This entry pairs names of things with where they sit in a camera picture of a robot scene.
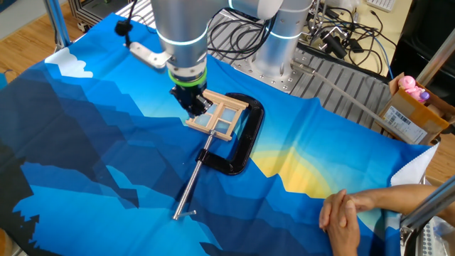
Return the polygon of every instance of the blue cloth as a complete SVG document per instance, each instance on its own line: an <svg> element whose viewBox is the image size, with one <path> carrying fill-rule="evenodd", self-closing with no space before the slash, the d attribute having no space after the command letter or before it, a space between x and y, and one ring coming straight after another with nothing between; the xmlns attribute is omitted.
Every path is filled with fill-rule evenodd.
<svg viewBox="0 0 455 256"><path fill-rule="evenodd" d="M0 4L0 13L10 7L16 0L3 0Z"/></svg>
<svg viewBox="0 0 455 256"><path fill-rule="evenodd" d="M8 81L6 80L5 74L0 73L0 89L7 85L8 85Z"/></svg>
<svg viewBox="0 0 455 256"><path fill-rule="evenodd" d="M208 57L208 87L259 100L265 119L247 168L203 167L171 219L207 134L187 127L167 75L141 64L111 15L0 91L0 227L30 255L331 255L323 198L387 187L427 150L388 139ZM131 33L160 51L156 35ZM210 150L232 155L231 142ZM360 216L359 255L399 255L379 210Z"/></svg>

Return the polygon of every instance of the cardboard box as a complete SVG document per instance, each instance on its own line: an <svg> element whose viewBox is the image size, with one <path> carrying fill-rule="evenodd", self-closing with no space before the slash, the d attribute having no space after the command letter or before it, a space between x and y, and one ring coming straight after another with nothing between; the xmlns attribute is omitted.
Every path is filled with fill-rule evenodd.
<svg viewBox="0 0 455 256"><path fill-rule="evenodd" d="M455 107L441 100L426 88L425 90L430 97L425 105L417 101L398 86L398 80L404 76L405 74L402 73L389 82L392 99L385 105L379 116L401 131L415 144L429 144L450 124L455 122ZM387 127L383 128L400 139Z"/></svg>

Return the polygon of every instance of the person's arm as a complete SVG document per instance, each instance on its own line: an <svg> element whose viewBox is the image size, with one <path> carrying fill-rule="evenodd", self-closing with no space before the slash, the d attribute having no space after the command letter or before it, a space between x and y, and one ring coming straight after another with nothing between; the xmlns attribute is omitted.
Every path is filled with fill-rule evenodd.
<svg viewBox="0 0 455 256"><path fill-rule="evenodd" d="M411 213L425 198L433 193L437 187L427 185L401 185L391 188L379 188L361 191L346 195L344 200L352 200L357 208L357 212L371 210L373 208L382 208L393 210L402 214ZM329 223L331 213L331 201L333 196L329 196L321 209L319 225L325 229ZM438 217L444 219L450 225L455 226L455 203L442 210ZM341 218L340 225L344 226L346 219Z"/></svg>
<svg viewBox="0 0 455 256"><path fill-rule="evenodd" d="M436 189L436 186L412 184L362 191L352 196L354 198L364 195L370 196L375 202L375 208L393 210L407 215ZM455 226L455 202L438 213L437 216Z"/></svg>

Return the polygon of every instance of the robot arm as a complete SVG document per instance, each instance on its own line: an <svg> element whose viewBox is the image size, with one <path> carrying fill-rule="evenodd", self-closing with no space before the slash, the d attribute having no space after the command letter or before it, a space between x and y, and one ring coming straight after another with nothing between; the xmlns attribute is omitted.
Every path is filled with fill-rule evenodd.
<svg viewBox="0 0 455 256"><path fill-rule="evenodd" d="M164 72L176 86L171 94L190 117L212 105L202 95L207 88L208 22L219 10L233 8L260 19L270 19L283 0L151 0L163 53L131 43L132 54L153 69Z"/></svg>

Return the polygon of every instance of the wooden floor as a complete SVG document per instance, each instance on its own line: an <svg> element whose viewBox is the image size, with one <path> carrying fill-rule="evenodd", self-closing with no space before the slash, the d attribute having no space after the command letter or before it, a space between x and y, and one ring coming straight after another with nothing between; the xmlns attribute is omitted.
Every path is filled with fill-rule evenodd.
<svg viewBox="0 0 455 256"><path fill-rule="evenodd" d="M68 3L62 5L71 40L82 35L77 21L71 16ZM43 16L0 41L0 72L12 81L24 70L53 53L55 48L53 29L47 16ZM437 155L427 169L431 182L442 183L455 175L455 136L442 135Z"/></svg>

